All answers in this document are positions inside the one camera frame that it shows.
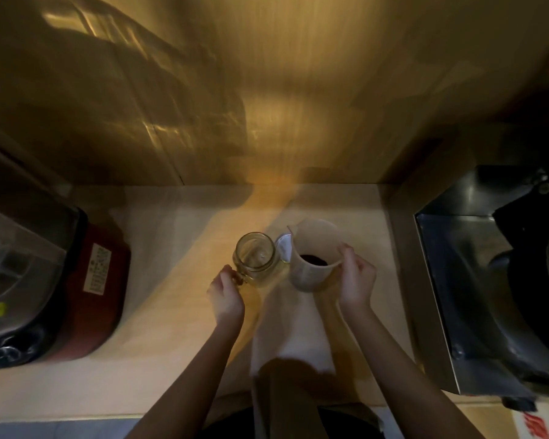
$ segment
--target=coffee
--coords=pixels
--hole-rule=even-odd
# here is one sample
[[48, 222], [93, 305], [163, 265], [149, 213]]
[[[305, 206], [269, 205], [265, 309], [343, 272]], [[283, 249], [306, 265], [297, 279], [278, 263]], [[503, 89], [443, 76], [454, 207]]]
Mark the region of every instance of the coffee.
[[312, 265], [327, 266], [327, 262], [312, 254], [301, 254], [301, 258]]

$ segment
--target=measuring cup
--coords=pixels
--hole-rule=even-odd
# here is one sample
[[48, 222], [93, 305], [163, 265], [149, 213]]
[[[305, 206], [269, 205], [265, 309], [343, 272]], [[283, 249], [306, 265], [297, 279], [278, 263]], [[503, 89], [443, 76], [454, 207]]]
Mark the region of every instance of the measuring cup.
[[339, 230], [333, 223], [310, 218], [289, 230], [293, 247], [289, 280], [300, 291], [313, 291], [342, 261]]

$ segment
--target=countertop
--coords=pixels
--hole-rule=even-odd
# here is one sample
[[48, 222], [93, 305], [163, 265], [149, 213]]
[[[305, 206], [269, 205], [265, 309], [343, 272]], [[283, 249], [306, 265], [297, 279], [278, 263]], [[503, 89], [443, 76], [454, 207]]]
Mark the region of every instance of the countertop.
[[[307, 216], [335, 223], [377, 266], [372, 307], [412, 356], [376, 185], [84, 187], [74, 197], [91, 221], [122, 232], [131, 246], [124, 314], [112, 337], [84, 359], [0, 370], [0, 421], [145, 413], [212, 332], [205, 291], [231, 263], [237, 240], [250, 231], [276, 237]], [[348, 397], [384, 404], [333, 292], [241, 292], [245, 324], [218, 394], [247, 389], [249, 370], [278, 357], [306, 362]]]

